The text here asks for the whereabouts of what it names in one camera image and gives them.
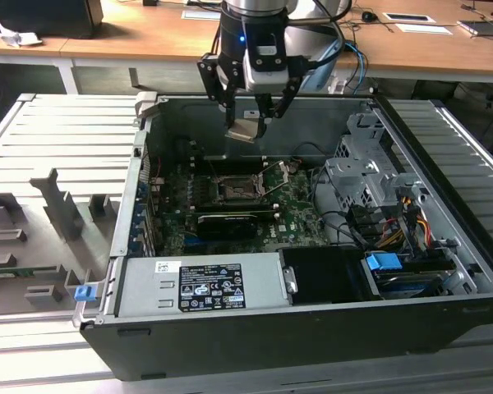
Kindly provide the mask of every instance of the paper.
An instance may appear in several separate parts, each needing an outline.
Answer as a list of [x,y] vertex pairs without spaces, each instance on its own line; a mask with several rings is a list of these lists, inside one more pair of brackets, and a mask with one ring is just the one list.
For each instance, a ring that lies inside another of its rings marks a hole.
[[428,34],[453,34],[445,27],[431,26],[431,25],[407,25],[404,23],[397,23],[398,27],[404,33],[428,33]]
[[42,43],[35,33],[17,33],[13,30],[6,29],[2,24],[0,24],[0,39],[7,45],[15,48]]

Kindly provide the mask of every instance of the table leg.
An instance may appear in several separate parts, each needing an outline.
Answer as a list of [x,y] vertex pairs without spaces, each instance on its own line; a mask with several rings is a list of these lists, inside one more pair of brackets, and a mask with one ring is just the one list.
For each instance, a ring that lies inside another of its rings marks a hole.
[[334,68],[333,75],[331,76],[332,81],[327,88],[330,94],[343,94],[345,90],[345,85],[348,79],[351,77],[353,70],[349,69],[337,69]]
[[64,88],[66,88],[67,94],[80,94],[81,84],[76,76],[76,68],[69,66],[59,66],[60,76],[62,77],[62,82],[64,83]]
[[137,74],[136,68],[130,68],[130,81],[131,87],[138,88],[141,84],[139,84],[139,75]]
[[76,68],[72,59],[60,57],[53,59],[53,65],[58,68],[60,77],[64,83],[64,88],[67,94],[80,94],[82,93],[81,83],[76,75]]

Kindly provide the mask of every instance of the robotic arm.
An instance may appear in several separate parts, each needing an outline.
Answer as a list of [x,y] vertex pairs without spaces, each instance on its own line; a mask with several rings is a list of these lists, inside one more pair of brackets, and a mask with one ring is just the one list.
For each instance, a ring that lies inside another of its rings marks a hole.
[[[347,14],[352,2],[341,3],[340,6],[340,0],[223,1],[212,52],[206,53],[197,65],[209,99],[217,101],[226,113],[227,136],[246,142],[262,137],[272,119],[287,111],[305,75],[341,54],[344,38],[336,21]],[[334,8],[334,17],[328,8]],[[295,15],[313,17],[292,19]],[[334,53],[320,61],[311,60],[311,48],[325,39],[331,43],[336,40]],[[234,97],[239,89],[254,94],[260,113],[257,122],[235,118]],[[274,102],[272,94],[282,97]]]

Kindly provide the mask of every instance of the wooden desk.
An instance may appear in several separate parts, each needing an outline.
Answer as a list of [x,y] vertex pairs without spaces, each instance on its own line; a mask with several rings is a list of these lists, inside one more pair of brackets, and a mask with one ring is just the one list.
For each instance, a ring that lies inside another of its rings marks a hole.
[[104,23],[95,39],[69,39],[61,56],[195,62],[209,52],[218,28],[217,21],[182,19],[182,4],[103,0],[102,7]]
[[[462,10],[460,3],[458,0],[359,0],[357,5],[372,8],[383,22],[389,21],[383,12],[428,15],[435,20],[434,25],[481,19]],[[493,3],[477,2],[476,7],[488,17],[493,12]],[[354,7],[346,20],[361,22],[361,14]],[[369,58],[368,76],[493,82],[493,39],[471,38],[460,26],[446,27],[453,35],[404,33],[395,25],[388,25],[394,33],[379,24],[359,27],[356,38],[358,47]],[[348,29],[343,31],[347,39],[352,39]],[[343,71],[347,65],[348,55],[345,55],[336,68]]]
[[[459,0],[357,0],[357,6],[372,8],[382,21],[386,21],[385,11],[427,14],[437,24],[446,25],[480,20],[480,16],[460,9]],[[357,6],[346,20],[361,22]],[[477,2],[477,8],[489,16],[493,3]],[[43,38],[44,46],[19,49],[0,42],[0,62],[57,66],[68,93],[80,91],[77,66],[129,68],[132,85],[138,85],[136,68],[140,67],[195,72],[195,61],[210,50],[218,22],[183,20],[184,9],[175,4],[143,7],[140,0],[103,0],[104,23],[95,39]],[[493,40],[472,39],[459,26],[447,28],[453,35],[403,33],[395,25],[389,27],[394,33],[382,25],[361,25],[356,32],[358,46],[369,58],[368,76],[493,82]],[[344,32],[352,39],[348,29]],[[357,59],[352,53],[338,60],[335,88],[344,86],[355,66]]]

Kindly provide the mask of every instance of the warning label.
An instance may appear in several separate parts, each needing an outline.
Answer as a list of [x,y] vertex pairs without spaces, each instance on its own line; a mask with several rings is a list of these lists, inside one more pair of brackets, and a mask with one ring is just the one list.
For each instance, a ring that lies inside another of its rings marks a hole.
[[180,267],[179,309],[182,312],[246,306],[241,264]]

